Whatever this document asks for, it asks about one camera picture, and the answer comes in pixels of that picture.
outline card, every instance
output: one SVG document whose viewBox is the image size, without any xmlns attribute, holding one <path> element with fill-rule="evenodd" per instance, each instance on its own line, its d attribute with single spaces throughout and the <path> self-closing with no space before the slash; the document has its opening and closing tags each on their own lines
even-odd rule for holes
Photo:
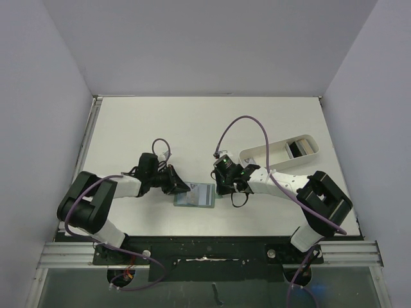
<svg viewBox="0 0 411 308">
<path fill-rule="evenodd" d="M 189 192 L 177 194 L 174 197 L 176 207 L 206 207 L 213 208 L 215 200 L 215 185 L 186 182 Z"/>
</svg>

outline cable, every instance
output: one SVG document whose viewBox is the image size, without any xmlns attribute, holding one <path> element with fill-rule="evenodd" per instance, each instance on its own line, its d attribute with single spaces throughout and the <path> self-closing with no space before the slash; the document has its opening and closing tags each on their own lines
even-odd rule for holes
<svg viewBox="0 0 411 308">
<path fill-rule="evenodd" d="M 228 132 L 228 130 L 231 128 L 231 126 L 237 122 L 240 119 L 251 119 L 254 122 L 256 122 L 259 127 L 261 128 L 261 130 L 263 131 L 264 134 L 264 138 L 265 138 L 265 155 L 266 155 L 266 165 L 267 165 L 267 172 L 270 172 L 270 149 L 269 149 L 269 143 L 268 143 L 268 136 L 267 136 L 267 132 L 264 129 L 264 126 L 255 118 L 252 117 L 250 115 L 242 115 L 241 117 L 238 117 L 237 119 L 235 119 L 233 122 L 231 122 L 231 124 L 225 129 L 225 131 L 223 132 L 220 140 L 218 141 L 217 147 L 216 147 L 216 151 L 214 153 L 214 155 L 218 154 L 218 150 L 220 149 L 220 145 L 221 142 L 223 141 L 223 138 L 225 136 L 225 134 Z M 287 191 L 285 188 L 281 187 L 281 185 L 279 184 L 279 182 L 273 177 L 273 175 L 270 173 L 270 178 L 271 180 L 275 183 L 275 185 L 283 192 L 286 194 L 287 197 L 289 197 L 289 199 L 291 199 L 292 201 L 294 201 L 296 204 L 298 204 L 303 210 L 305 210 L 306 212 L 309 212 L 311 215 L 315 216 L 316 218 L 320 219 L 321 221 L 325 222 L 327 225 L 333 227 L 335 230 L 337 230 L 337 233 L 339 234 L 343 234 L 343 235 L 347 235 L 347 232 L 341 228 L 340 226 L 336 225 L 335 223 L 333 223 L 332 221 L 328 220 L 327 218 L 321 216 L 320 214 L 316 213 L 315 211 L 311 210 L 309 207 L 305 206 L 304 204 L 302 204 L 296 196 L 294 196 L 292 194 L 292 192 Z"/>
<path fill-rule="evenodd" d="M 138 291 L 138 290 L 148 289 L 149 287 L 153 287 L 153 286 L 155 286 L 156 284 L 158 284 L 160 281 L 162 281 L 162 280 L 165 278 L 165 276 L 167 275 L 167 270 L 166 270 L 166 268 L 164 267 L 164 265 L 162 265 L 159 261 L 157 261 L 157 260 L 155 260 L 155 259 L 153 259 L 153 258 L 151 258 L 151 257 L 147 257 L 147 256 L 145 256 L 145 255 L 143 255 L 143 254 L 141 254 L 141 253 L 131 252 L 131 251 L 129 251 L 129 250 L 125 250 L 125 249 L 122 249 L 122 248 L 117 248 L 117 247 L 111 246 L 111 245 L 109 245 L 109 244 L 106 244 L 106 243 L 102 243 L 102 242 L 100 242 L 100 241 L 97 241 L 96 239 L 93 239 L 91 236 L 85 236 L 85 235 L 80 235 L 80 234 L 74 233 L 74 232 L 71 231 L 70 228 L 69 228 L 69 221 L 70 221 L 71 215 L 73 214 L 75 208 L 77 207 L 77 205 L 79 204 L 79 202 L 80 202 L 93 188 L 95 188 L 96 186 L 100 185 L 100 184 L 101 184 L 103 181 L 105 181 L 105 180 L 109 180 L 109 179 L 111 179 L 111 178 L 122 178 L 122 177 L 123 177 L 122 175 L 109 175 L 109 176 L 106 176 L 106 177 L 104 177 L 104 178 L 99 179 L 97 182 L 93 183 L 93 184 L 90 185 L 86 190 L 84 190 L 84 192 L 83 192 L 81 195 L 79 195 L 79 197 L 76 199 L 76 201 L 74 201 L 74 203 L 73 203 L 73 205 L 71 206 L 69 212 L 67 213 L 66 219 L 64 220 L 64 228 L 65 228 L 66 232 L 67 232 L 68 234 L 70 234 L 71 236 L 74 236 L 74 237 L 77 237 L 77 238 L 80 238 L 80 239 L 87 239 L 87 240 L 93 241 L 93 242 L 95 242 L 95 243 L 97 243 L 97 244 L 102 244 L 104 247 L 106 247 L 106 248 L 108 248 L 108 249 L 111 249 L 111 250 L 115 250 L 115 251 L 118 251 L 118 252 L 126 253 L 126 254 L 128 254 L 128 255 L 133 255 L 133 256 L 136 256 L 136 257 L 139 257 L 139 258 L 147 259 L 147 260 L 149 260 L 149 261 L 151 261 L 151 262 L 153 262 L 153 263 L 156 263 L 158 266 L 160 266 L 160 267 L 163 269 L 164 273 L 163 273 L 163 275 L 162 275 L 160 278 L 158 278 L 157 280 L 153 281 L 152 283 L 147 284 L 147 285 L 145 285 L 145 286 L 141 286 L 141 287 L 133 287 L 133 288 L 119 287 L 119 288 L 118 288 L 119 290 L 122 290 L 122 291 Z M 124 273 L 115 276 L 115 277 L 110 281 L 110 283 L 112 284 L 115 279 L 119 278 L 119 277 L 122 276 L 122 275 L 124 275 Z"/>
<path fill-rule="evenodd" d="M 290 285 L 288 286 L 287 297 L 286 297 L 286 303 L 287 303 L 286 307 L 287 307 L 287 308 L 290 307 L 291 289 L 293 288 L 295 279 L 297 279 L 298 274 L 299 274 L 300 271 L 302 270 L 302 267 L 304 266 L 304 264 L 307 263 L 308 259 L 310 258 L 310 255 L 313 253 L 314 249 L 315 249 L 315 246 L 312 246 L 312 247 L 310 248 L 310 250 L 308 250 L 307 255 L 305 256 L 305 258 L 304 258 L 304 260 L 301 262 L 298 270 L 295 272 L 293 278 L 291 279 Z M 308 291 L 307 289 L 305 289 L 305 290 L 314 298 L 315 306 L 318 308 L 318 307 L 319 307 L 319 306 L 318 306 L 318 302 L 317 302 L 317 300 L 315 299 L 314 294 L 311 293 L 311 291 Z"/>
<path fill-rule="evenodd" d="M 166 157 L 166 160 L 165 160 L 165 162 L 167 163 L 168 159 L 169 159 L 170 156 L 171 156 L 171 148 L 170 148 L 170 145 L 168 144 L 168 142 L 167 142 L 166 139 L 157 138 L 156 140 L 153 141 L 153 144 L 152 144 L 152 152 L 153 152 L 153 154 L 155 154 L 155 152 L 154 152 L 154 144 L 155 144 L 157 141 L 162 141 L 162 142 L 164 142 L 164 143 L 167 145 L 168 156 Z"/>
</svg>

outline black camera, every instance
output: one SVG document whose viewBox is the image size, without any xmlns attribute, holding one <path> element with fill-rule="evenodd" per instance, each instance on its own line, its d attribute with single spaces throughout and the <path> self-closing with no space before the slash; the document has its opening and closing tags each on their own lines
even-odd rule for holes
<svg viewBox="0 0 411 308">
<path fill-rule="evenodd" d="M 139 165 L 128 175 L 140 180 L 141 187 L 138 197 L 146 194 L 151 187 L 161 187 L 164 194 L 179 194 L 190 191 L 190 188 L 178 176 L 172 165 L 159 170 L 159 159 L 156 154 L 143 153 Z"/>
<path fill-rule="evenodd" d="M 250 175 L 259 169 L 258 165 L 248 165 L 243 168 L 240 164 L 235 164 L 228 155 L 220 157 L 214 163 L 214 171 L 217 184 L 217 194 L 251 193 L 248 185 Z"/>
</svg>

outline glass panel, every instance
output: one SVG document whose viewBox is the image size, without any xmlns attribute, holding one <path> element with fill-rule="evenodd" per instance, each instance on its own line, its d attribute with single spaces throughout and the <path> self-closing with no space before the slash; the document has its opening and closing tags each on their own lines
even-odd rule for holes
<svg viewBox="0 0 411 308">
<path fill-rule="evenodd" d="M 272 307 L 286 306 L 286 282 L 162 282 L 144 291 L 109 291 L 105 269 L 49 269 L 41 308 L 64 307 Z M 140 269 L 129 287 L 146 283 Z M 319 307 L 380 307 L 369 268 L 313 268 L 307 287 Z M 315 307 L 301 289 L 292 291 L 291 307 Z"/>
</svg>

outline metal frame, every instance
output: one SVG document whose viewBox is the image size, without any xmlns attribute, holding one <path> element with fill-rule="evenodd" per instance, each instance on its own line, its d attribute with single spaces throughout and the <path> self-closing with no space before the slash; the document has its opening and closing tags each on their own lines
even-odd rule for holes
<svg viewBox="0 0 411 308">
<path fill-rule="evenodd" d="M 321 242 L 323 264 L 313 267 L 380 267 L 382 259 L 374 241 Z M 96 266 L 92 264 L 92 243 L 46 243 L 38 268 L 125 268 L 126 265 Z M 134 268 L 148 268 L 147 265 Z"/>
<path fill-rule="evenodd" d="M 100 112 L 101 102 L 103 98 L 101 96 L 95 96 L 92 100 L 92 105 L 89 113 L 89 118 L 87 120 L 87 124 L 84 131 L 84 136 L 82 140 L 82 144 L 80 146 L 80 151 L 78 152 L 78 157 L 76 161 L 76 165 L 74 167 L 73 178 L 71 181 L 74 181 L 76 176 L 84 167 L 85 158 L 87 157 L 87 152 L 89 150 L 91 136 L 94 131 L 94 127 L 97 123 L 98 113 Z"/>
<path fill-rule="evenodd" d="M 370 268 L 372 281 L 374 282 L 375 290 L 377 292 L 378 300 L 382 308 L 392 308 L 390 296 L 383 278 L 383 271 L 381 267 L 375 266 Z"/>
</svg>

